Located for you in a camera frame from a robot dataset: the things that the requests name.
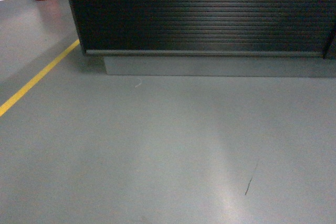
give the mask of floor scratch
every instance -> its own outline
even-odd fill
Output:
[[[140,81],[140,83],[138,85],[136,85],[135,88],[137,88],[138,86],[140,86],[142,84],[142,80],[140,78],[137,78],[137,79]]]
[[[250,179],[250,181],[249,181],[249,183],[248,183],[248,185],[247,185],[247,189],[246,189],[245,195],[247,195],[247,192],[248,192],[248,189],[250,188],[250,184],[251,184],[251,181],[252,181],[252,179],[253,179],[254,173],[256,173],[256,170],[257,170],[257,167],[258,167],[258,164],[259,164],[259,159],[260,159],[260,158],[258,158],[256,167],[254,168],[253,173],[252,173],[252,176],[251,176],[251,179]]]

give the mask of gray baseboard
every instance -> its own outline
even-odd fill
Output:
[[[109,75],[336,77],[336,60],[320,58],[106,56]]]

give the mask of yellow floor marking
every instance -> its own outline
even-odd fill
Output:
[[[20,100],[36,83],[38,83],[54,66],[56,66],[66,55],[68,55],[75,47],[79,45],[77,39],[67,49],[65,49],[59,56],[57,56],[51,63],[35,75],[30,81],[27,82],[19,91],[17,91],[11,98],[9,98],[0,107],[0,116],[5,114],[18,100]]]

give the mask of black mark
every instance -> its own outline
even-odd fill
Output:
[[[247,189],[246,189],[245,195],[247,195],[248,189],[250,188],[250,184],[251,184],[251,181],[252,181],[252,179],[253,179],[254,173],[256,173],[256,169],[257,169],[257,167],[258,167],[258,164],[259,164],[259,158],[258,158],[258,161],[257,161],[257,165],[256,165],[256,167],[254,168],[254,171],[253,171],[253,173],[252,173],[251,179],[250,179],[250,181],[249,181],[249,183],[248,183],[248,185],[247,185]]]

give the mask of epoxy floor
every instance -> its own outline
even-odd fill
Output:
[[[67,27],[8,41],[36,57],[2,102]],[[77,47],[0,118],[0,223],[334,224],[335,101],[335,79],[108,76]]]

